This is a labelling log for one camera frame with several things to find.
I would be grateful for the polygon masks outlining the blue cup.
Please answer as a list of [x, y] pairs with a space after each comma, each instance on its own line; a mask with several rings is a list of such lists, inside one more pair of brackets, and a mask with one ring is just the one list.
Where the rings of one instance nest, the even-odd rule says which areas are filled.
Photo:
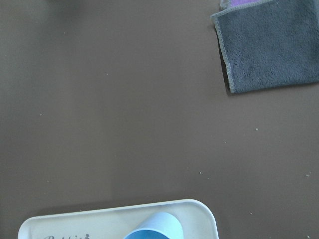
[[154, 213], [142, 221], [125, 239], [183, 239], [180, 221], [170, 213]]

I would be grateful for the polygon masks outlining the cream rabbit tray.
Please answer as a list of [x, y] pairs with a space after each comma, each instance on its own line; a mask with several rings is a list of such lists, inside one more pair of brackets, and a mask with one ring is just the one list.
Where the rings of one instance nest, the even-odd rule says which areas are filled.
[[38, 216], [19, 228], [19, 239], [123, 239], [131, 232], [167, 228], [167, 237], [217, 239], [213, 213], [194, 199]]

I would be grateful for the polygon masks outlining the grey folded cloth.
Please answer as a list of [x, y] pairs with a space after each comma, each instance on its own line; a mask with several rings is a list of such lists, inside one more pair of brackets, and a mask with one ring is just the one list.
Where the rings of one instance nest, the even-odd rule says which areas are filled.
[[211, 19], [232, 93], [318, 82], [318, 1], [259, 0]]

